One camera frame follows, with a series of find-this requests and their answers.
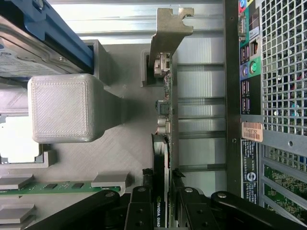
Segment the gray plastic block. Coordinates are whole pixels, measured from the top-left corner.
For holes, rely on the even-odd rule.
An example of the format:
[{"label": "gray plastic block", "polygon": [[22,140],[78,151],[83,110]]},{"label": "gray plastic block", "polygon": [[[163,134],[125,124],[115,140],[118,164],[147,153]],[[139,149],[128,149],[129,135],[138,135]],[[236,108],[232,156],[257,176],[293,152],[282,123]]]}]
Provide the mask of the gray plastic block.
[{"label": "gray plastic block", "polygon": [[92,187],[113,187],[119,186],[121,191],[125,191],[126,187],[130,186],[128,171],[120,172],[105,172],[98,174],[92,181]]},{"label": "gray plastic block", "polygon": [[33,174],[9,174],[0,176],[0,190],[20,189],[33,180]]},{"label": "gray plastic block", "polygon": [[2,205],[0,209],[0,224],[22,223],[34,210],[34,205]]},{"label": "gray plastic block", "polygon": [[32,77],[28,100],[38,143],[92,142],[121,124],[120,99],[90,74]]}]

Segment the usb port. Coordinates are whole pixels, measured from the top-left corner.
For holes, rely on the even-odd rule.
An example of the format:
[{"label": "usb port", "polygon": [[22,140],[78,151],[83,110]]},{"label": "usb port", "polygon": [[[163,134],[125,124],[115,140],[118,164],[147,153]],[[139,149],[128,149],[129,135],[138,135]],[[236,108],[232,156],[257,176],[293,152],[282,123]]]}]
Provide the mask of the usb port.
[{"label": "usb port", "polygon": [[246,81],[246,94],[249,94],[249,81]]},{"label": "usb port", "polygon": [[240,51],[241,51],[241,52],[240,52],[240,55],[241,55],[240,60],[241,60],[241,62],[245,62],[245,60],[246,60],[245,47],[242,47]]},{"label": "usb port", "polygon": [[247,46],[247,47],[245,47],[245,57],[246,57],[246,60],[248,60],[249,59],[249,47]]},{"label": "usb port", "polygon": [[246,98],[242,99],[242,112],[246,112]]},{"label": "usb port", "polygon": [[242,95],[246,94],[246,81],[242,82]]},{"label": "usb port", "polygon": [[246,110],[247,110],[247,112],[250,111],[250,100],[249,100],[249,98],[246,99]]},{"label": "usb port", "polygon": [[242,93],[242,95],[244,95],[244,81],[241,83],[241,87],[242,87],[241,93]]}]

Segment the rear i/o panel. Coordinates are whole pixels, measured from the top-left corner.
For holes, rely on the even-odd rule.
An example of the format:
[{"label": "rear i/o panel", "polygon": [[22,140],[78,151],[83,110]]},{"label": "rear i/o panel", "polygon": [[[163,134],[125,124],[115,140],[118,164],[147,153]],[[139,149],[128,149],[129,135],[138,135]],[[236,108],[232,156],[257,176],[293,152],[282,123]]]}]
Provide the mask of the rear i/o panel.
[{"label": "rear i/o panel", "polygon": [[260,19],[256,1],[239,1],[239,15],[246,20],[246,36],[240,39],[241,114],[260,115],[261,64],[260,64]]}]

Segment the hard drive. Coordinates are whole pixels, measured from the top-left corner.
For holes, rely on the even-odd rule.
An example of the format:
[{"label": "hard drive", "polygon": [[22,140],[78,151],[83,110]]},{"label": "hard drive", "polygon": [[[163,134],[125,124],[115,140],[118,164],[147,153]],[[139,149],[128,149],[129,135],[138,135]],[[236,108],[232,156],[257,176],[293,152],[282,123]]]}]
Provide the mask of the hard drive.
[{"label": "hard drive", "polygon": [[93,59],[93,51],[46,1],[0,2],[0,77],[27,81],[93,73]]}]

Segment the screw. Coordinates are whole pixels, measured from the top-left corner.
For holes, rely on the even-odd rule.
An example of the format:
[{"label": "screw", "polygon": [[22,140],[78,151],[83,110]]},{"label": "screw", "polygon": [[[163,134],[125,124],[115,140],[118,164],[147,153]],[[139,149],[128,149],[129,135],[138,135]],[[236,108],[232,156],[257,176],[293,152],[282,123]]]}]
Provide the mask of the screw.
[{"label": "screw", "polygon": [[217,196],[219,198],[226,198],[227,197],[226,194],[224,194],[224,193],[218,193]]},{"label": "screw", "polygon": [[59,57],[59,61],[61,61],[61,62],[65,62],[65,61],[67,61],[67,59],[66,59],[66,58],[64,58],[64,57]]},{"label": "screw", "polygon": [[39,9],[42,10],[44,7],[44,2],[43,0],[36,0],[37,4],[39,5]]},{"label": "screw", "polygon": [[112,196],[114,196],[114,193],[107,193],[106,194],[106,197],[112,197]]},{"label": "screw", "polygon": [[191,189],[191,188],[186,188],[184,191],[186,191],[187,193],[191,193],[191,192],[193,192],[193,189]]},{"label": "screw", "polygon": [[138,189],[138,192],[144,192],[144,191],[146,191],[146,188],[144,188],[144,187],[141,187],[141,188]]}]

